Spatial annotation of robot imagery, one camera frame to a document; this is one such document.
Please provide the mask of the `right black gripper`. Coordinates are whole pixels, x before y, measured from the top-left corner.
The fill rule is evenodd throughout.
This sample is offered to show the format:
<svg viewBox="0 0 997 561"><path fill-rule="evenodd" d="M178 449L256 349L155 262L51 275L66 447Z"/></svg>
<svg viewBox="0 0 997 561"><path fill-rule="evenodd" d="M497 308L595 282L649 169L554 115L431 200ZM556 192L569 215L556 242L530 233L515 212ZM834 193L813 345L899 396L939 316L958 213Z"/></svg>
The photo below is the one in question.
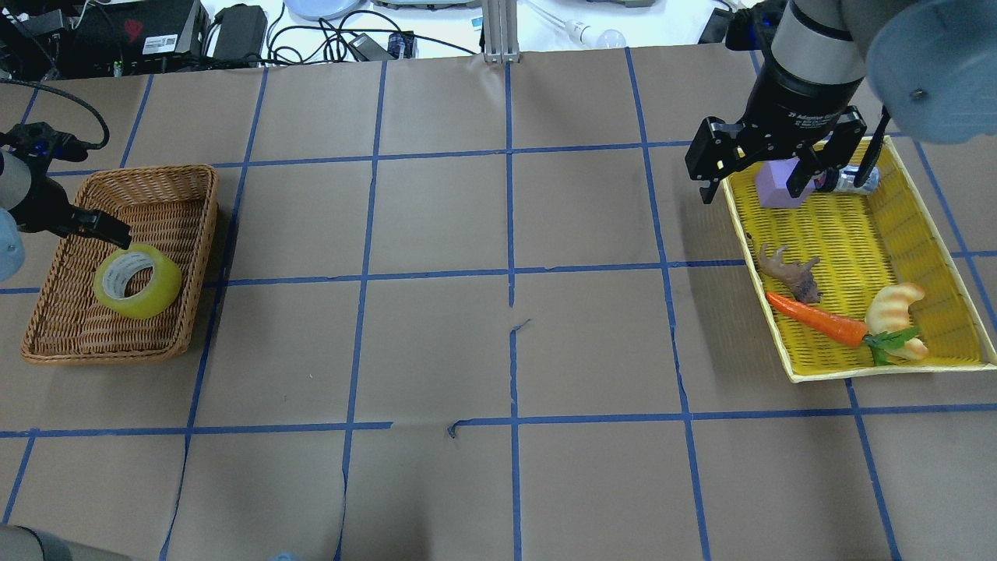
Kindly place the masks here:
<svg viewBox="0 0 997 561"><path fill-rule="evenodd" d="M730 123L704 118L687 150L688 175L700 184L702 203L710 205L720 181L735 171L793 157L798 163L786 181L792 199L811 184L813 191L832 192L868 131L851 105L859 83L811 83L766 60L743 115Z"/></svg>

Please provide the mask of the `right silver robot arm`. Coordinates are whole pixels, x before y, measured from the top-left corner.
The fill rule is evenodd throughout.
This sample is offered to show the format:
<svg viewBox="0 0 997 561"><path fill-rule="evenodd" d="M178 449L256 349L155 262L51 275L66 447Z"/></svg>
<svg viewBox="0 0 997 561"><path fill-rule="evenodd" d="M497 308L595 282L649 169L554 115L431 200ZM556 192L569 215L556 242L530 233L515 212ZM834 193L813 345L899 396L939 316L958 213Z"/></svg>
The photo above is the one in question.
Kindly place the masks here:
<svg viewBox="0 0 997 561"><path fill-rule="evenodd" d="M793 198L868 187L890 122L927 143L994 135L995 22L993 1L788 2L743 116L705 118L689 146L703 203L759 162L795 160Z"/></svg>

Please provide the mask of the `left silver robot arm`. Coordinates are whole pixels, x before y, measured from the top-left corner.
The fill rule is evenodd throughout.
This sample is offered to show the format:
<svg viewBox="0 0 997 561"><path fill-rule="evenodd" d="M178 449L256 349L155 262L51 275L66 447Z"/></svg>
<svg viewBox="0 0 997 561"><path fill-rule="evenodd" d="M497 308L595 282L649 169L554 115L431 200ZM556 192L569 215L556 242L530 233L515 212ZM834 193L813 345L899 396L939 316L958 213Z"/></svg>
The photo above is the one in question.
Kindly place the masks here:
<svg viewBox="0 0 997 561"><path fill-rule="evenodd" d="M59 237L103 239L127 249L131 228L109 213L69 203L64 189L47 177L45 164L2 152L2 278L13 277L26 259L22 234L49 231ZM129 555L65 540L40 529L3 523L4 560L129 560Z"/></svg>

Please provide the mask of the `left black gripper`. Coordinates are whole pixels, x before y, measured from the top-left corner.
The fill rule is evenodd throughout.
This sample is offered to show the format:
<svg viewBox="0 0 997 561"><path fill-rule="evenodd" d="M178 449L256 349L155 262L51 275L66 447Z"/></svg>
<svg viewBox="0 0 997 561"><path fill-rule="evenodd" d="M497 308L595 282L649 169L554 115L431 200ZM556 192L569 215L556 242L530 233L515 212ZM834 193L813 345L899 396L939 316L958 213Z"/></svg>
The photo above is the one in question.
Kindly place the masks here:
<svg viewBox="0 0 997 561"><path fill-rule="evenodd" d="M132 244L131 227L103 210L74 207L65 190L47 175L32 178L27 195L14 206L14 220L24 234L47 231L58 237L99 239L122 251Z"/></svg>

